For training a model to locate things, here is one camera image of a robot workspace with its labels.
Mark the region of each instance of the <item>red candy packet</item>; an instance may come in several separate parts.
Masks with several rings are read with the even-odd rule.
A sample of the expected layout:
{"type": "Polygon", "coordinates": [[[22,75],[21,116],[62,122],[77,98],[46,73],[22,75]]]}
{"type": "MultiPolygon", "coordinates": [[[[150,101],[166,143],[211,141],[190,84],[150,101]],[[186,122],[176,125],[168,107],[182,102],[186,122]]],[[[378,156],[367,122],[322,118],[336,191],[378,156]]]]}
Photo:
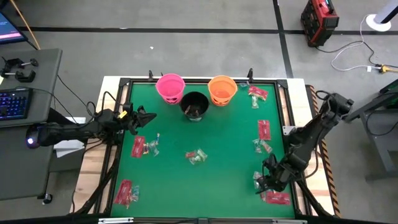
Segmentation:
{"type": "Polygon", "coordinates": [[[131,180],[122,180],[113,203],[129,206],[132,201],[131,180]]]}
{"type": "Polygon", "coordinates": [[[271,140],[271,131],[269,129],[269,121],[259,120],[259,139],[262,140],[271,140]]]}
{"type": "Polygon", "coordinates": [[[262,90],[256,86],[251,85],[249,87],[248,94],[254,95],[254,96],[257,96],[258,98],[266,100],[267,96],[268,96],[268,91],[262,90]]]}
{"type": "Polygon", "coordinates": [[[274,192],[268,190],[267,192],[261,193],[261,199],[267,203],[278,204],[278,205],[290,205],[290,196],[288,193],[274,192]]]}
{"type": "Polygon", "coordinates": [[[141,158],[142,151],[144,148],[145,137],[144,136],[136,136],[134,139],[134,144],[131,149],[131,156],[136,158],[141,158]]]}

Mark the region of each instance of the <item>gray floor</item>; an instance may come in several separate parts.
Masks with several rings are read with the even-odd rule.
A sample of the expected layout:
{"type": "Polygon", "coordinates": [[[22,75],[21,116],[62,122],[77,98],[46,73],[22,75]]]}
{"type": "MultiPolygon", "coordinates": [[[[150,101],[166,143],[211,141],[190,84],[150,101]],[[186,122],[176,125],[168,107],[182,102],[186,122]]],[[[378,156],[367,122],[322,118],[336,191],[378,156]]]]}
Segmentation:
{"type": "MultiPolygon", "coordinates": [[[[341,18],[338,30],[358,30],[366,14],[376,12],[387,2],[334,0],[341,18]]],[[[301,29],[299,17],[305,3],[279,1],[286,30],[301,29]]],[[[19,0],[18,4],[30,25],[42,27],[277,28],[271,0],[19,0]]],[[[12,9],[7,10],[15,23],[22,24],[12,9]]],[[[393,19],[392,30],[398,30],[398,17],[393,19]]],[[[105,75],[147,75],[152,70],[155,74],[241,77],[252,67],[255,77],[286,77],[277,34],[35,34],[43,49],[63,50],[59,74],[83,101],[97,101],[105,75]]],[[[367,35],[365,39],[375,50],[375,61],[398,65],[396,36],[367,35]]],[[[334,50],[354,40],[359,36],[334,35],[324,49],[334,50]]],[[[366,69],[337,72],[330,66],[336,54],[308,48],[302,35],[287,35],[286,41],[295,78],[304,78],[317,90],[336,91],[352,98],[355,108],[396,79],[395,74],[380,75],[366,69]]],[[[0,46],[0,53],[28,49],[27,44],[13,44],[0,46]]],[[[369,54],[365,46],[350,49],[336,64],[341,68],[367,65],[369,54]]],[[[55,94],[75,116],[87,116],[79,101],[59,83],[55,94]]],[[[343,216],[396,223],[398,180],[365,182],[364,176],[380,171],[381,166],[359,120],[340,124],[326,141],[343,216]]],[[[55,199],[50,205],[41,206],[34,198],[0,202],[0,220],[68,213],[76,177],[77,172],[51,176],[50,189],[55,199]]]]}

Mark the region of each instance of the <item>green table surface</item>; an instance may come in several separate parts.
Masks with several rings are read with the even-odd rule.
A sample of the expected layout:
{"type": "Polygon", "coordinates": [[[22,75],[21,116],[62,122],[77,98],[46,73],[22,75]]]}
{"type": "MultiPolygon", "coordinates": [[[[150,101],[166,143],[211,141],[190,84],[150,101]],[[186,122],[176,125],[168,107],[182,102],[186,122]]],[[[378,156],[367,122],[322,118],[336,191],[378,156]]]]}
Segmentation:
{"type": "MultiPolygon", "coordinates": [[[[207,85],[187,84],[184,93],[205,94],[210,106],[198,123],[189,121],[179,105],[168,105],[153,84],[134,84],[131,101],[157,117],[139,136],[153,141],[160,133],[160,153],[141,158],[131,157],[134,136],[124,135],[123,148],[114,196],[123,179],[139,185],[139,200],[127,209],[113,204],[112,217],[211,217],[211,218],[293,218],[293,205],[268,204],[256,195],[253,173],[261,171],[268,153],[254,152],[253,139],[258,138],[257,121],[269,120],[271,141],[278,159],[284,155],[281,123],[273,85],[256,85],[268,91],[259,101],[259,109],[251,108],[247,89],[239,89],[229,105],[219,107],[210,101],[207,85]],[[192,165],[185,153],[202,149],[208,154],[202,164],[192,165]]],[[[290,186],[285,189],[291,194],[290,186]]]]}

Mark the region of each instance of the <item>orange bucket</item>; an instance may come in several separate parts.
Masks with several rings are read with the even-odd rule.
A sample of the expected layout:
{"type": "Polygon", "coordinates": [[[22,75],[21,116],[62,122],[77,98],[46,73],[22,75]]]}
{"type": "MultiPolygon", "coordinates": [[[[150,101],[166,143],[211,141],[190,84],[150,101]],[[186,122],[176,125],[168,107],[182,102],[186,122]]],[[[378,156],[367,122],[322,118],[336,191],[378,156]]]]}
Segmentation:
{"type": "Polygon", "coordinates": [[[227,105],[238,90],[235,81],[226,75],[219,75],[212,78],[208,87],[211,101],[216,106],[227,105]]]}

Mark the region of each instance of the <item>blue backlit keyboard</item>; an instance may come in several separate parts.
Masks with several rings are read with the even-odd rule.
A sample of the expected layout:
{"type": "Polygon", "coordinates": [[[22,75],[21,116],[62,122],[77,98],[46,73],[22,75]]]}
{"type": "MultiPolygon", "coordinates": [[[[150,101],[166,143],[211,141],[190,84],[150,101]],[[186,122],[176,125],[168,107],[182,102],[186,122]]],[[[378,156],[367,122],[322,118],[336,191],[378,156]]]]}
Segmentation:
{"type": "Polygon", "coordinates": [[[31,98],[30,88],[0,90],[0,121],[25,119],[31,98]]]}

